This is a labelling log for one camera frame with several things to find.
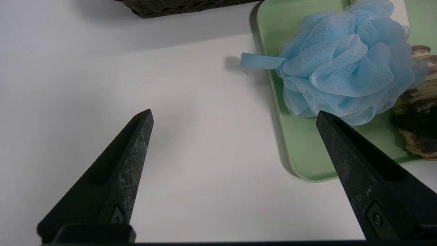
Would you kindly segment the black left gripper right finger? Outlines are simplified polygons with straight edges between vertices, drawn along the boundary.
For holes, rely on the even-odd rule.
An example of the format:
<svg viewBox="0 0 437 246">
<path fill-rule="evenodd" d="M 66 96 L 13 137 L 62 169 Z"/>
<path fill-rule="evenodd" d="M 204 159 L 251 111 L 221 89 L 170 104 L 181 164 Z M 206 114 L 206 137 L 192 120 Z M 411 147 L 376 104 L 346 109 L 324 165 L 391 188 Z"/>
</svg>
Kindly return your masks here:
<svg viewBox="0 0 437 246">
<path fill-rule="evenodd" d="M 436 240 L 436 193 L 334 114 L 317 129 L 367 240 Z"/>
</svg>

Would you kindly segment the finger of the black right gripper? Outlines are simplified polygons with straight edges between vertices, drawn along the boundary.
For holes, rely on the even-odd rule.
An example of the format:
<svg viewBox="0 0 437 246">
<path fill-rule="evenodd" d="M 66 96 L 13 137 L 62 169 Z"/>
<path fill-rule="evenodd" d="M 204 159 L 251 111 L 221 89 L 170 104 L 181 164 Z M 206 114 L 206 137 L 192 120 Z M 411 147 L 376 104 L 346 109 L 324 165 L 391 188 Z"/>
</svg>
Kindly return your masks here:
<svg viewBox="0 0 437 246">
<path fill-rule="evenodd" d="M 394 115 L 390 118 L 390 124 L 418 137 L 436 138 L 437 108 L 432 106 L 429 112 Z"/>
</svg>

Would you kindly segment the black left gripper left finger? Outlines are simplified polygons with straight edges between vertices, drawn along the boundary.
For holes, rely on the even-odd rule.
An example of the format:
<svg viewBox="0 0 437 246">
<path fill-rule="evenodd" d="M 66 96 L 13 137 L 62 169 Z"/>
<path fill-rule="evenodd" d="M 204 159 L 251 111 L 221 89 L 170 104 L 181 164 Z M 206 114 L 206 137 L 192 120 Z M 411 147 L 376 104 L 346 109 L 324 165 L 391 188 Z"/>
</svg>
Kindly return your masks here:
<svg viewBox="0 0 437 246">
<path fill-rule="evenodd" d="M 130 219 L 154 125 L 136 114 L 37 225 L 43 242 L 133 242 Z"/>
</svg>

